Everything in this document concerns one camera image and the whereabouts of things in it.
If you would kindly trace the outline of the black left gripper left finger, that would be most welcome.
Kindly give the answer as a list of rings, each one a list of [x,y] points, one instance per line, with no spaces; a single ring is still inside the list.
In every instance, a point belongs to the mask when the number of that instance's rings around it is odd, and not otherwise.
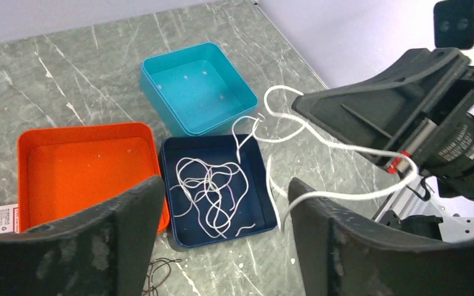
[[[164,195],[155,175],[76,214],[0,234],[0,295],[141,295]]]

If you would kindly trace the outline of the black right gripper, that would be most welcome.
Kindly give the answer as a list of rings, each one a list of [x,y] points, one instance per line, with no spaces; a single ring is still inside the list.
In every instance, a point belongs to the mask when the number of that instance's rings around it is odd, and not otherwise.
[[[409,49],[373,78],[292,108],[345,144],[410,157],[441,197],[474,201],[474,66],[459,49]]]

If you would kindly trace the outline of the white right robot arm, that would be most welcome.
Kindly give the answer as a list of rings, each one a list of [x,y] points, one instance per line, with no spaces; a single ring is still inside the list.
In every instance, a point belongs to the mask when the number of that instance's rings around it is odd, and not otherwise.
[[[392,175],[418,176],[390,194],[375,221],[445,242],[474,238],[474,65],[456,48],[411,49],[371,79],[303,94],[292,108]]]

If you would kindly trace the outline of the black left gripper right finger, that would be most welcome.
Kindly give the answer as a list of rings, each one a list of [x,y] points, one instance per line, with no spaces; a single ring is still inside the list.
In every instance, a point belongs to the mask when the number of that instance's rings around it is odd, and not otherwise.
[[[307,295],[474,295],[474,239],[416,236],[327,198],[293,207],[291,221]]]

